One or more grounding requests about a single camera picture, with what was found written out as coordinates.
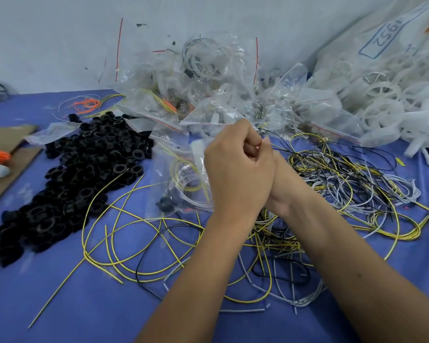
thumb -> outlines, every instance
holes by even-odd
[[[272,166],[275,163],[272,144],[269,137],[266,137],[262,140],[262,143],[259,146],[256,161],[261,165],[270,164]]]

brown cardboard piece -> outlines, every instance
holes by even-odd
[[[36,129],[37,126],[33,125],[0,127],[0,150],[11,153],[11,160],[7,164],[10,174],[0,178],[0,197],[41,151],[39,147],[17,149],[22,139]]]

pile of white plastic parts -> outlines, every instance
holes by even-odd
[[[246,118],[283,138],[302,128],[366,147],[401,138],[412,157],[429,148],[429,1],[396,2],[388,11],[382,10],[389,18],[374,12],[324,48],[309,80],[300,63],[287,72],[258,71],[255,40],[209,33],[150,62],[120,66],[112,88],[127,97],[122,112],[176,137],[212,137]],[[140,131],[153,127],[135,124]]]

person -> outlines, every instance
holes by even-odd
[[[214,212],[136,343],[211,341],[235,260],[263,207],[289,225],[362,341],[429,342],[426,295],[390,267],[248,121],[224,128],[206,148],[204,162]]]

wall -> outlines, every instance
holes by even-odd
[[[0,0],[0,82],[21,94],[105,88],[98,78],[107,57],[114,64],[121,18],[124,40],[135,31],[146,50],[227,30],[257,37],[265,68],[311,65],[329,39],[386,1]]]

